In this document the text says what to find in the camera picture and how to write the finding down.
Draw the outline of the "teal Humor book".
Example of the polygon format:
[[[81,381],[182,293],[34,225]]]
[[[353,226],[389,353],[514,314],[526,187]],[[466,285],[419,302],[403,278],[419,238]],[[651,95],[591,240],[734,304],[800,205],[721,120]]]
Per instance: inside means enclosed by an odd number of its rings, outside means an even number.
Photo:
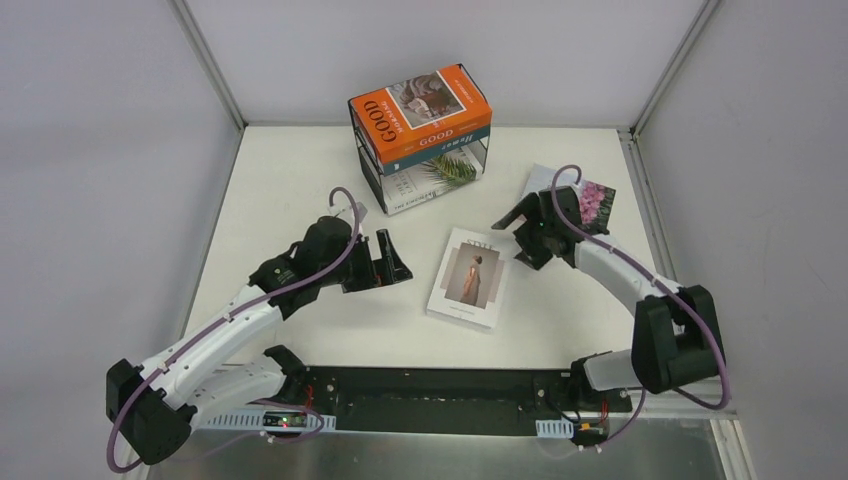
[[[491,127],[484,126],[473,132],[463,133],[455,139],[436,141],[428,144],[419,152],[412,153],[386,165],[377,166],[376,169],[382,175],[392,175],[461,147],[467,147],[471,151],[473,158],[483,169],[486,169],[490,134]]]

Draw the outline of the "white Style magazine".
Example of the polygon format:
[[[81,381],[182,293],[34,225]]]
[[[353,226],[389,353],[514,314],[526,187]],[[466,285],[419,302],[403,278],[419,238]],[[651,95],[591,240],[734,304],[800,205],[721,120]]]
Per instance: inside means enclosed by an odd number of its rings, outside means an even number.
[[[475,328],[495,328],[516,253],[516,245],[509,239],[453,228],[428,298],[427,314]]]

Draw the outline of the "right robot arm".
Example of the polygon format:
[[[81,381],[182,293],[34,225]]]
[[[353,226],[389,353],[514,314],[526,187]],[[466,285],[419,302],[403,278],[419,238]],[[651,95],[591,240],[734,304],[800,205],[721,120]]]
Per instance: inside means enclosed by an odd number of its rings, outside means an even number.
[[[637,387],[652,394],[681,393],[684,386],[716,377],[727,403],[729,379],[713,296],[701,285],[682,286],[649,270],[597,221],[584,221],[570,186],[526,195],[495,230],[516,228],[517,260],[539,270],[559,258],[588,275],[632,315],[631,346],[579,360],[582,374],[567,384],[569,400],[595,408],[608,390]]]

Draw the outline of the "orange Good Morning book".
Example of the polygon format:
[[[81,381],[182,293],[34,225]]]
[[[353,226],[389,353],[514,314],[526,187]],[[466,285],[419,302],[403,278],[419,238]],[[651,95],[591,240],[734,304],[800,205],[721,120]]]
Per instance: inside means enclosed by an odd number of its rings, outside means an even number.
[[[465,66],[449,65],[348,101],[381,165],[490,126],[492,108]]]

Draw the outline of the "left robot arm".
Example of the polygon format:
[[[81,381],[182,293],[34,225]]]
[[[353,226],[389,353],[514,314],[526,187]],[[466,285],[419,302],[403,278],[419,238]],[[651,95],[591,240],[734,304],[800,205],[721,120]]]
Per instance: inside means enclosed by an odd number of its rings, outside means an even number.
[[[106,414],[112,423],[107,459],[116,473],[155,465],[176,453],[195,429],[237,406],[274,397],[297,402],[305,390],[297,358],[272,347],[246,365],[215,371],[259,334],[317,300],[325,287],[345,293],[413,277],[387,230],[371,256],[354,220],[323,216],[289,249],[260,264],[236,296],[194,332],[139,365],[126,359],[106,374]]]

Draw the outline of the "white Singularity book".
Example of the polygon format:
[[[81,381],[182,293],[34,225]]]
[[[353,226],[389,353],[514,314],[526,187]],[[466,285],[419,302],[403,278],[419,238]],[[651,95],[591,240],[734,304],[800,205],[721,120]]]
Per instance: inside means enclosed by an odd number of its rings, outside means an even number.
[[[382,180],[387,215],[395,215],[478,180],[484,165],[468,147],[439,154]]]

